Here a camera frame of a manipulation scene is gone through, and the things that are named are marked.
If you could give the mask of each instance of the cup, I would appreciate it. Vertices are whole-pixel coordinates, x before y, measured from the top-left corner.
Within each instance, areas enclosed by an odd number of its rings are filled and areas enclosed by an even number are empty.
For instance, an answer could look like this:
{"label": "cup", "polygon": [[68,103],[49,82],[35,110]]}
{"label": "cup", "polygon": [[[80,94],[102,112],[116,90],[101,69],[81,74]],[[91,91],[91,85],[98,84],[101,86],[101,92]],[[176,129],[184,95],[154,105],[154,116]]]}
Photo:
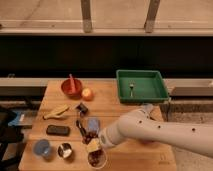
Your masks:
{"label": "cup", "polygon": [[62,143],[58,147],[58,155],[62,157],[63,159],[67,159],[71,156],[72,154],[72,147],[69,143]]}
{"label": "cup", "polygon": [[38,140],[34,145],[33,152],[37,156],[42,156],[44,158],[50,157],[51,146],[49,141],[46,139]]}
{"label": "cup", "polygon": [[101,154],[99,154],[98,157],[97,157],[98,162],[96,164],[93,164],[91,162],[91,160],[94,160],[93,156],[94,155],[92,153],[89,153],[88,156],[87,156],[88,164],[89,164],[89,166],[92,169],[94,169],[94,170],[100,170],[100,169],[102,169],[102,168],[104,168],[106,166],[106,164],[107,164],[107,154],[106,154],[106,152],[103,149],[101,150]]}

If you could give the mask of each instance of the wooden table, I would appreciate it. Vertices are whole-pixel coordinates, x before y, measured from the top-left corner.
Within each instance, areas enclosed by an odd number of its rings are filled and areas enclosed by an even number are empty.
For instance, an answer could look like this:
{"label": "wooden table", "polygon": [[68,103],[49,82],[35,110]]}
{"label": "wooden table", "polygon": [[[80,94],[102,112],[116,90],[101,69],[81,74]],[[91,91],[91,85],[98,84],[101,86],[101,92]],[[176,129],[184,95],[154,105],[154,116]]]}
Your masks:
{"label": "wooden table", "polygon": [[[61,82],[50,81],[48,84],[19,165],[20,171],[92,170],[87,164],[87,153],[85,145],[81,142],[82,137],[75,126],[75,107],[80,102],[83,102],[89,108],[89,113],[84,118],[83,124],[85,127],[88,117],[97,116],[100,119],[101,128],[109,125],[122,114],[139,107],[138,105],[125,105],[119,102],[115,80],[82,80],[84,87],[90,87],[94,91],[95,98],[90,102],[73,100],[65,96],[60,89]],[[44,114],[63,104],[67,104],[70,107],[65,112],[66,119],[42,119]],[[156,120],[162,120],[158,106],[155,106],[152,117]],[[49,124],[70,126],[71,134],[68,137],[48,136],[46,135],[46,128]],[[42,138],[50,140],[53,147],[54,155],[48,161],[34,155],[32,151],[35,142]],[[57,155],[57,148],[63,142],[70,143],[74,149],[74,154],[69,160],[63,160]],[[143,143],[142,141],[131,139],[113,149],[106,150],[106,152],[108,162],[102,170],[176,171],[174,155],[169,145],[157,142]]]}

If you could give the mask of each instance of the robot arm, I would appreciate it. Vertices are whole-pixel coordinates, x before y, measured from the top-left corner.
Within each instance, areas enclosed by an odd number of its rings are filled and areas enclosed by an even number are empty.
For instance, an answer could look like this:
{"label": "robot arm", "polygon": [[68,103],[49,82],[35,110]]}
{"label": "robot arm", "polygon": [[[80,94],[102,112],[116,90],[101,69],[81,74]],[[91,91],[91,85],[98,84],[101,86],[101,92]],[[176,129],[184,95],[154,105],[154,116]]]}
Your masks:
{"label": "robot arm", "polygon": [[213,157],[213,125],[159,122],[149,118],[144,107],[133,110],[99,133],[103,148],[114,147],[126,138],[158,141]]}

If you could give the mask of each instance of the blue cup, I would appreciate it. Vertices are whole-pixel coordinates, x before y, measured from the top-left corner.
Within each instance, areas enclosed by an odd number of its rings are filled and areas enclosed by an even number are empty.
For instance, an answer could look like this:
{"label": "blue cup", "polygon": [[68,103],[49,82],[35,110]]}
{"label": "blue cup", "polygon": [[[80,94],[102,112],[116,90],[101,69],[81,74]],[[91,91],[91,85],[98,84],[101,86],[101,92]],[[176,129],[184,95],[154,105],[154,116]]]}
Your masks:
{"label": "blue cup", "polygon": [[34,145],[33,152],[42,157],[49,157],[51,154],[51,146],[48,140],[41,139]]}

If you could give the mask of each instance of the green plastic tray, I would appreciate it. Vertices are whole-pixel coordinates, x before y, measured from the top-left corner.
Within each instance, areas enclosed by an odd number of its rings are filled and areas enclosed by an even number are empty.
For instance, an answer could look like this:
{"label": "green plastic tray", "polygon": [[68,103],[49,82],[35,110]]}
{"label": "green plastic tray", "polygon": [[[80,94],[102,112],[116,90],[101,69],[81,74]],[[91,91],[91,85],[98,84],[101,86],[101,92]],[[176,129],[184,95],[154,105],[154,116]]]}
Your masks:
{"label": "green plastic tray", "polygon": [[[117,70],[117,87],[120,102],[163,102],[169,99],[159,71]],[[129,84],[133,83],[133,96]]]}

